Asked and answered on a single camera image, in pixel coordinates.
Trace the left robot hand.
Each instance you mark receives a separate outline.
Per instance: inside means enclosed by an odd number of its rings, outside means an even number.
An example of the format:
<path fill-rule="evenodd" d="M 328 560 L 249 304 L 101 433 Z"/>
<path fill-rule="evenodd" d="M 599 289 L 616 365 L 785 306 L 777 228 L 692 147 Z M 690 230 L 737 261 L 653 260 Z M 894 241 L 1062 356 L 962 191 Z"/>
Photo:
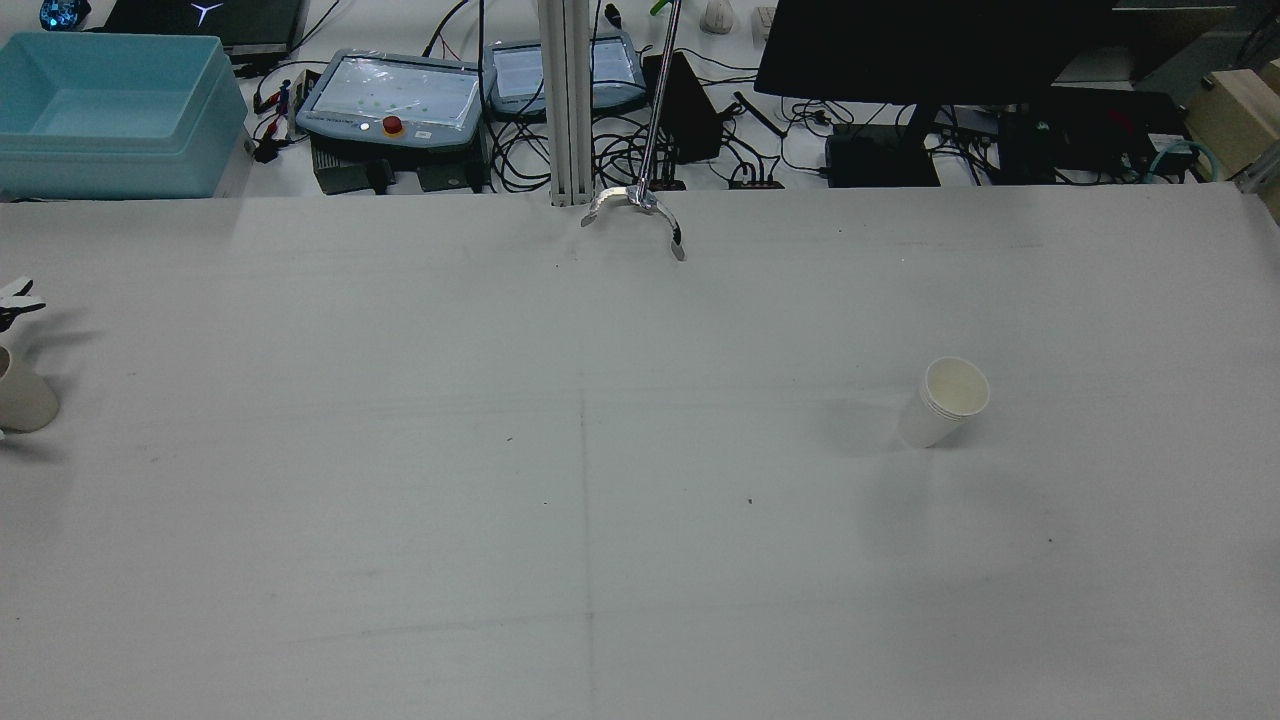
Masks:
<path fill-rule="evenodd" d="M 33 286 L 32 278 L 19 275 L 1 287 L 0 332 L 8 332 L 19 316 L 47 306 L 42 297 L 31 293 Z"/>

